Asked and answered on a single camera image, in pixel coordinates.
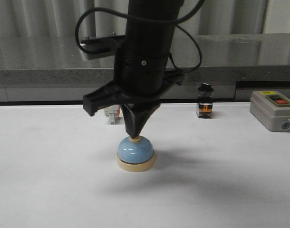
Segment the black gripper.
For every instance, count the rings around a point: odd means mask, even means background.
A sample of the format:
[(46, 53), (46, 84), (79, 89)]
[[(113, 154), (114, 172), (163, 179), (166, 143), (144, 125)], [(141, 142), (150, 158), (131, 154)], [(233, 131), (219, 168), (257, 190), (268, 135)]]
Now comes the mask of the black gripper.
[(160, 107), (160, 97), (173, 85), (181, 85), (184, 79), (182, 73), (165, 71), (167, 59), (140, 56), (122, 44), (116, 50), (113, 80), (83, 96), (84, 110), (93, 116), (99, 109), (123, 104), (126, 132), (136, 138)]

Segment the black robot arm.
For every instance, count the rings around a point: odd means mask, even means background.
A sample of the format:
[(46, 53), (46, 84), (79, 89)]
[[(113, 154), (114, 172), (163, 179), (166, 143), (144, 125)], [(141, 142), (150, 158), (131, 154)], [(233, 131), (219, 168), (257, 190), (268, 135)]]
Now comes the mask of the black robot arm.
[(120, 105), (128, 135), (140, 134), (161, 97), (184, 78), (166, 71), (175, 29), (169, 21), (178, 18), (182, 5), (181, 0), (132, 0), (124, 35), (82, 40), (86, 58), (115, 57), (113, 80), (83, 97), (90, 116)]

